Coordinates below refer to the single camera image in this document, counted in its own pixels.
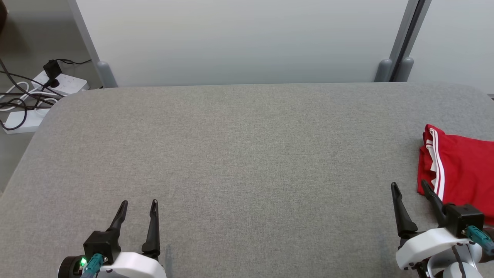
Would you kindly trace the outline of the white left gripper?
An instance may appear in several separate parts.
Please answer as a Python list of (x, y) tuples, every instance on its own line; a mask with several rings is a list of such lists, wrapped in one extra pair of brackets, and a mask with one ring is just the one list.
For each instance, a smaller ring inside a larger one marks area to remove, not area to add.
[[(122, 201), (107, 229), (108, 232), (120, 232), (127, 208), (128, 201)], [(161, 253), (157, 199), (152, 201), (149, 216), (146, 241), (141, 247), (142, 255), (136, 252), (120, 253), (113, 264), (101, 267), (98, 278), (167, 278), (164, 267), (153, 259), (159, 258)]]

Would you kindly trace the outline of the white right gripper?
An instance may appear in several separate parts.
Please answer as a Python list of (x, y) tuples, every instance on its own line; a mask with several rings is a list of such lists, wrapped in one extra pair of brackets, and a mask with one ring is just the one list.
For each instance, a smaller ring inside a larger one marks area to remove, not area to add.
[(421, 180), (424, 196), (430, 202), (438, 228), (418, 234), (417, 225), (411, 220), (402, 201), (397, 183), (391, 183), (394, 215), (397, 233), (400, 239), (408, 239), (396, 252), (396, 262), (400, 269), (410, 268), (426, 261), (427, 270), (445, 269), (458, 260), (476, 268), (483, 256), (483, 248), (469, 239), (459, 239), (447, 229), (443, 202), (426, 180)]

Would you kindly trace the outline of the red jersey with white sleeves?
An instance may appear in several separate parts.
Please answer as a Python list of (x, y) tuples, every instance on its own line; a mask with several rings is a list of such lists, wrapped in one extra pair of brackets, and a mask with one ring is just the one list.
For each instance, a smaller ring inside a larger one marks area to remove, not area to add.
[(443, 203), (471, 204), (494, 226), (494, 141), (447, 134), (427, 124), (423, 145), (430, 144), (434, 192)]

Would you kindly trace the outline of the white power strip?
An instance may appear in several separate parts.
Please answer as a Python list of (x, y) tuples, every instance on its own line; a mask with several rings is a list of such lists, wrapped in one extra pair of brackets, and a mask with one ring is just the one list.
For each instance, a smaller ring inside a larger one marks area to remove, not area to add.
[[(47, 88), (45, 88), (45, 90), (50, 89), (61, 95), (70, 95), (73, 93), (84, 92), (90, 89), (88, 81), (63, 73), (57, 76), (56, 80), (58, 81), (58, 86), (48, 86)], [(46, 84), (47, 82), (48, 76), (44, 70), (34, 78), (34, 81), (31, 81), (32, 86), (36, 89), (41, 89), (42, 85)]]
[(20, 125), (24, 118), (23, 111), (11, 112), (7, 120), (4, 122), (5, 127), (8, 129), (4, 129), (7, 134), (19, 134), (19, 133), (29, 133), (35, 132), (39, 125), (42, 123), (42, 120), (46, 116), (50, 109), (38, 109), (38, 110), (28, 110), (27, 117), (24, 121), (23, 125)]

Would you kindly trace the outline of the narrow white partition panel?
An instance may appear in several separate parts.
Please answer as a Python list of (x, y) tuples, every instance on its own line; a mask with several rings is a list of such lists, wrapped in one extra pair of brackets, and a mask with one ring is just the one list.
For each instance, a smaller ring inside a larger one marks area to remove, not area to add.
[(494, 0), (431, 0), (411, 49), (408, 81), (442, 81), (494, 95)]

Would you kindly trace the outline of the black power adapter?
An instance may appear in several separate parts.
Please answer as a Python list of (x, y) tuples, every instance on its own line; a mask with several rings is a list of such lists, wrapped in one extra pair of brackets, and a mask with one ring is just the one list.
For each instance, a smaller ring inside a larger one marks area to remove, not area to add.
[(55, 88), (59, 86), (59, 81), (57, 80), (57, 77), (62, 73), (60, 69), (60, 65), (56, 60), (49, 60), (48, 63), (46, 63), (43, 66), (44, 72), (48, 77), (48, 80), (45, 82), (43, 85), (43, 88)]

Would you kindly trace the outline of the wide white partition panel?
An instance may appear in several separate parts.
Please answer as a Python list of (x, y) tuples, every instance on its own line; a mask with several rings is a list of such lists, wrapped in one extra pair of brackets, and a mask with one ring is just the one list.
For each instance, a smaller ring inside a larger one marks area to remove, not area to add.
[(118, 87), (374, 81), (407, 0), (76, 0)]

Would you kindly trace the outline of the grey partition post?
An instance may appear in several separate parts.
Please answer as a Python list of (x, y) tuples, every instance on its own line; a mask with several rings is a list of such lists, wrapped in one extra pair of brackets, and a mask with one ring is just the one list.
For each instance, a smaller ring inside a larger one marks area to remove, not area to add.
[(76, 26), (78, 27), (79, 32), (81, 33), (83, 42), (85, 43), (85, 46), (88, 50), (88, 53), (90, 55), (90, 58), (92, 60), (92, 63), (96, 69), (96, 72), (100, 78), (102, 85), (104, 86), (104, 88), (117, 88), (118, 83), (116, 82), (116, 79), (113, 76), (109, 63), (100, 60), (97, 54), (97, 51), (92, 42), (87, 26), (85, 25), (79, 5), (77, 4), (76, 0), (67, 0), (67, 1), (72, 11), (72, 14), (74, 16)]
[(407, 81), (409, 79), (414, 64), (414, 60), (410, 56), (411, 50), (413, 49), (431, 2), (432, 0), (416, 1), (390, 81)]
[(419, 1), (420, 0), (407, 0), (406, 8), (404, 10), (404, 14), (398, 28), (398, 32), (395, 37), (389, 58), (381, 60), (381, 62), (379, 62), (374, 82), (390, 81), (393, 69), (398, 61), (398, 56), (402, 50), (406, 34), (409, 30), (409, 26), (412, 22)]

